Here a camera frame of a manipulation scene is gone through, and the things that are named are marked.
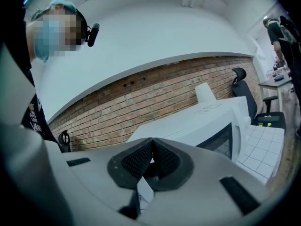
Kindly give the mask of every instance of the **blue surgical mask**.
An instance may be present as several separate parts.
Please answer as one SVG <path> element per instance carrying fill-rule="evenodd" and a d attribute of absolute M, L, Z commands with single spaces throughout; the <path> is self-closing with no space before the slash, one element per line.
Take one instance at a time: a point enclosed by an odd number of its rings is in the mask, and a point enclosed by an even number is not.
<path fill-rule="evenodd" d="M 60 41 L 64 40 L 64 31 L 60 29 L 60 21 L 36 21 L 36 31 L 33 37 L 33 51 L 37 58 L 44 61 L 54 56 L 60 50 Z"/>

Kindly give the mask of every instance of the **white tile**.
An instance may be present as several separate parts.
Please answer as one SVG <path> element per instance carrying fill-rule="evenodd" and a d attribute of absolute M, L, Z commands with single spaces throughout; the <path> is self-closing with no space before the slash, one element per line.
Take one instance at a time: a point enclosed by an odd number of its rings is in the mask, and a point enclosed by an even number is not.
<path fill-rule="evenodd" d="M 252 153 L 250 154 L 250 157 L 262 161 L 264 159 L 265 154 L 267 153 L 267 151 L 262 150 L 260 148 L 255 148 Z"/>
<path fill-rule="evenodd" d="M 228 157 L 230 157 L 230 150 L 226 151 L 225 153 Z"/>
<path fill-rule="evenodd" d="M 255 171 L 247 168 L 244 164 L 241 164 L 240 162 L 236 163 L 240 168 L 242 168 L 243 170 L 245 170 L 247 173 L 249 174 L 253 174 L 253 173 L 256 173 Z"/>
<path fill-rule="evenodd" d="M 265 128 L 265 132 L 275 133 L 275 131 L 276 131 L 276 128 L 274 128 L 274 127 L 266 127 Z"/>
<path fill-rule="evenodd" d="M 262 131 L 253 131 L 253 133 L 251 134 L 251 137 L 256 137 L 256 138 L 261 138 L 262 137 L 263 132 Z"/>
<path fill-rule="evenodd" d="M 284 140 L 284 135 L 274 134 L 273 142 L 283 143 L 283 140 Z"/>
<path fill-rule="evenodd" d="M 252 146 L 256 146 L 259 142 L 259 138 L 249 137 L 248 144 Z"/>
<path fill-rule="evenodd" d="M 255 130 L 256 126 L 251 126 L 250 125 L 250 126 L 248 126 L 248 128 L 251 129 L 251 130 Z"/>
<path fill-rule="evenodd" d="M 272 142 L 269 146 L 269 152 L 280 154 L 282 144 L 277 142 Z"/>
<path fill-rule="evenodd" d="M 265 127 L 264 126 L 256 126 L 255 130 L 265 131 Z"/>
<path fill-rule="evenodd" d="M 247 158 L 248 158 L 247 155 L 241 154 L 241 155 L 239 156 L 239 158 L 238 158 L 238 161 L 239 161 L 240 163 L 244 163 L 244 161 L 245 161 Z"/>
<path fill-rule="evenodd" d="M 251 152 L 254 150 L 254 148 L 255 148 L 254 146 L 247 145 L 245 148 L 244 154 L 249 156 L 251 154 Z"/>
<path fill-rule="evenodd" d="M 225 153 L 228 150 L 228 148 L 225 147 L 225 145 L 221 145 L 220 147 L 217 148 L 217 150 L 221 151 L 222 153 Z"/>
<path fill-rule="evenodd" d="M 267 151 L 270 145 L 271 145 L 270 141 L 260 139 L 256 147 Z"/>
<path fill-rule="evenodd" d="M 258 169 L 256 170 L 256 172 L 258 172 L 259 174 L 263 175 L 266 178 L 270 178 L 273 172 L 273 167 L 262 162 L 258 167 Z"/>
<path fill-rule="evenodd" d="M 254 131 L 254 130 L 247 129 L 247 130 L 246 130 L 246 135 L 247 135 L 247 136 L 250 136 L 250 135 L 253 133 L 253 131 Z"/>
<path fill-rule="evenodd" d="M 268 182 L 268 179 L 262 175 L 260 175 L 259 173 L 257 173 L 256 178 L 262 182 L 263 185 L 266 185 L 266 183 Z"/>
<path fill-rule="evenodd" d="M 277 164 L 278 154 L 267 152 L 265 157 L 263 158 L 263 161 L 265 164 L 268 164 L 272 167 L 275 167 Z"/>
<path fill-rule="evenodd" d="M 261 139 L 271 141 L 273 140 L 274 133 L 264 132 Z"/>
<path fill-rule="evenodd" d="M 282 129 L 282 128 L 276 128 L 275 133 L 284 135 L 284 129 Z"/>
<path fill-rule="evenodd" d="M 259 160 L 256 160 L 256 159 L 253 159 L 251 157 L 248 157 L 245 161 L 244 161 L 244 165 L 246 167 L 248 167 L 249 169 L 252 169 L 254 171 L 256 171 L 256 169 L 258 168 L 258 166 L 260 165 L 260 161 Z"/>
<path fill-rule="evenodd" d="M 214 152 L 218 153 L 219 155 L 222 155 L 223 157 L 228 158 L 227 155 L 225 155 L 225 153 L 220 152 L 219 150 L 214 150 Z"/>

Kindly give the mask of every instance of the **brick wall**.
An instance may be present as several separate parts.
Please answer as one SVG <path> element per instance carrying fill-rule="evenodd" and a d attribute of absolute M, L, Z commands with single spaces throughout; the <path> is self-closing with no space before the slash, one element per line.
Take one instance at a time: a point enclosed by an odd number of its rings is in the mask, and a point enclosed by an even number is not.
<path fill-rule="evenodd" d="M 162 65 L 109 84 L 70 106 L 49 126 L 56 138 L 68 130 L 72 150 L 119 144 L 139 125 L 196 104 L 194 88 L 201 83 L 207 82 L 217 99 L 231 97 L 234 67 L 246 70 L 245 80 L 260 110 L 258 77 L 250 58 L 205 57 Z"/>

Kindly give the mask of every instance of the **black vent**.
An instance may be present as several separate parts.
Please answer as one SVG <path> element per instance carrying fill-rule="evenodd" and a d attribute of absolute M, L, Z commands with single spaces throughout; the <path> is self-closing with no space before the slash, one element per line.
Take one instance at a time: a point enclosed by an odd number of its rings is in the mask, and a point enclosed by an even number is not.
<path fill-rule="evenodd" d="M 180 158 L 175 153 L 159 144 L 158 141 L 154 144 L 153 158 L 158 167 L 159 178 L 163 178 L 173 173 L 180 164 Z"/>
<path fill-rule="evenodd" d="M 234 177 L 222 178 L 220 182 L 244 215 L 259 207 L 259 203 Z"/>
<path fill-rule="evenodd" d="M 122 160 L 123 168 L 133 177 L 140 179 L 146 171 L 151 161 L 151 146 L 152 141 Z"/>
<path fill-rule="evenodd" d="M 91 160 L 87 157 L 83 157 L 83 158 L 67 161 L 67 164 L 69 165 L 69 167 L 73 167 L 73 166 L 76 166 L 76 165 L 86 163 L 88 161 L 91 161 Z"/>

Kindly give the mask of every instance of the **white table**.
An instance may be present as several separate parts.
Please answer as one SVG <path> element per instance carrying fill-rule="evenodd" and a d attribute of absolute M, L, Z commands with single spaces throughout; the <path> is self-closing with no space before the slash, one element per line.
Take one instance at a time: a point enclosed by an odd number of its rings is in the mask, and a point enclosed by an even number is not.
<path fill-rule="evenodd" d="M 280 81 L 275 81 L 274 79 L 270 79 L 258 85 L 261 88 L 262 95 L 264 95 L 262 89 L 271 89 L 277 91 L 278 100 L 279 100 L 279 111 L 283 112 L 283 107 L 282 107 L 283 100 L 282 100 L 281 90 L 290 84 L 292 84 L 292 79 L 288 77 L 287 74 L 284 74 L 284 78 Z"/>

